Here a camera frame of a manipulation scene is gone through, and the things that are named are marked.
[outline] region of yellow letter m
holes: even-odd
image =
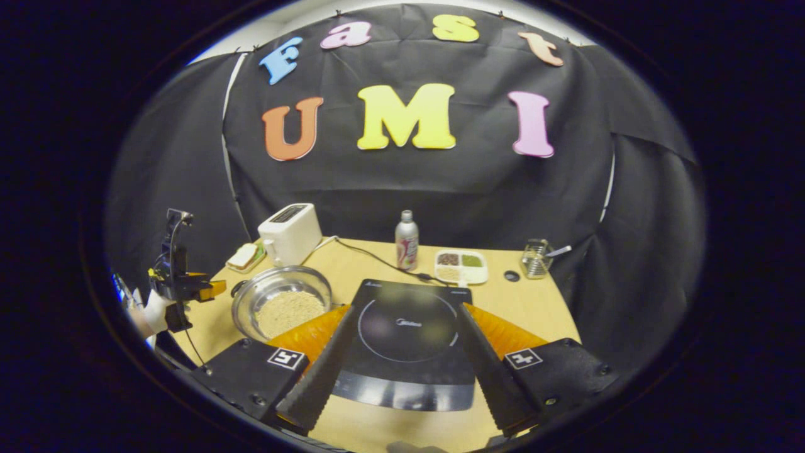
[[[394,144],[401,147],[408,141],[414,125],[419,123],[411,142],[417,148],[448,149],[456,146],[450,135],[448,101],[456,91],[450,85],[429,83],[417,90],[406,106],[388,85],[368,86],[358,92],[364,100],[366,113],[360,149],[383,149],[389,139],[383,135],[383,124]]]

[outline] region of spice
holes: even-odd
[[[257,313],[262,333],[274,338],[324,313],[316,296],[301,291],[285,291],[274,296]]]
[[[458,255],[455,253],[443,253],[439,255],[438,264],[458,265]]]
[[[477,256],[472,256],[472,255],[462,255],[461,256],[461,263],[464,266],[470,266],[470,267],[473,267],[473,268],[479,268],[479,267],[483,266],[483,264],[481,263],[481,258],[478,258]]]
[[[436,268],[436,276],[445,280],[457,281],[459,275],[458,269]]]

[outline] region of orange letter u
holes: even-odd
[[[289,106],[276,107],[262,114],[266,124],[266,151],[276,160],[293,160],[305,156],[316,144],[316,114],[323,98],[307,98],[296,104],[300,114],[302,133],[296,143],[285,142],[285,115],[291,111]]]

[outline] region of brand logo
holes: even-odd
[[[406,321],[403,318],[398,318],[397,319],[397,325],[398,326],[422,327],[422,324],[419,323],[419,322]]]

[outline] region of white glove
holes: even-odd
[[[175,303],[176,301],[160,296],[159,293],[153,289],[151,290],[151,294],[148,294],[148,304],[146,308],[142,310],[142,313],[145,315],[148,326],[155,334],[167,330],[165,308]]]

